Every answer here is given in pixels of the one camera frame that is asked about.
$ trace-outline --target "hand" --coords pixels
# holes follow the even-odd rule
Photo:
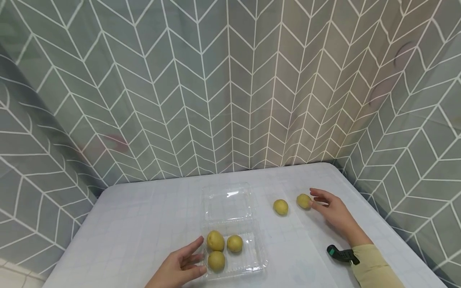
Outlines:
[[[189,245],[171,252],[145,288],[179,288],[205,274],[205,266],[195,265],[203,259],[203,254],[193,254],[202,243],[203,237],[200,236]]]
[[[325,190],[310,188],[314,196],[312,208],[320,212],[346,238],[351,247],[373,244],[365,232],[360,228],[346,205],[339,197]]]

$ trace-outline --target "plastic clamshell box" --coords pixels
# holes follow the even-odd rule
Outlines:
[[[214,280],[263,271],[267,265],[264,242],[255,217],[253,199],[248,183],[212,185],[202,189],[201,233],[204,241],[205,279]],[[208,267],[207,236],[212,230],[219,231],[225,242],[224,269],[215,273]],[[239,253],[227,249],[227,239],[239,235],[243,248]]]

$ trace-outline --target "wall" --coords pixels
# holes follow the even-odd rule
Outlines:
[[[96,198],[16,101],[19,86],[0,83],[0,258],[47,276]]]
[[[448,287],[461,284],[460,17],[458,0],[441,1],[390,96],[337,159]]]
[[[3,3],[15,33],[2,44],[60,124],[41,127],[78,152],[96,195],[122,182],[333,161],[359,126],[353,110],[371,113],[357,70],[369,51],[379,57],[400,5]]]
[[[41,288],[45,277],[0,259],[0,284],[8,288]]]

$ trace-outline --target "beige sleeve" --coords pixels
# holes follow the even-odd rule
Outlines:
[[[405,288],[373,244],[352,248],[360,264],[352,265],[361,288]]]

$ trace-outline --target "potato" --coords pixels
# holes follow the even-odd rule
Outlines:
[[[208,256],[208,266],[216,273],[221,272],[224,269],[226,258],[221,251],[213,251]]]
[[[274,210],[280,216],[288,214],[288,203],[285,200],[279,199],[274,202]]]
[[[312,199],[309,197],[309,195],[299,194],[299,196],[296,198],[296,203],[299,205],[299,207],[308,209],[311,207]]]
[[[243,240],[239,235],[232,235],[227,238],[227,249],[231,252],[238,253],[242,250]]]
[[[211,231],[207,236],[207,245],[213,251],[224,250],[224,237],[218,231]]]

